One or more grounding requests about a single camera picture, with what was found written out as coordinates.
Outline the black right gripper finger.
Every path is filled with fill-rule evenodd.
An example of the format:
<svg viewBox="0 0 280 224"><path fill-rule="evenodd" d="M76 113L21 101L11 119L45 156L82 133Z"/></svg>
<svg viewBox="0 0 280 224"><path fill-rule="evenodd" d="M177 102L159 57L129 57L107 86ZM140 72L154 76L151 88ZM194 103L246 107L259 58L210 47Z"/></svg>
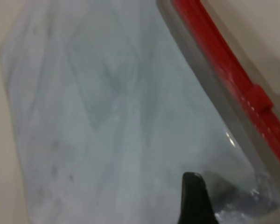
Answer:
<svg viewBox="0 0 280 224"><path fill-rule="evenodd" d="M217 219L202 176L185 172L182 176L181 209L178 224L215 224Z"/></svg>

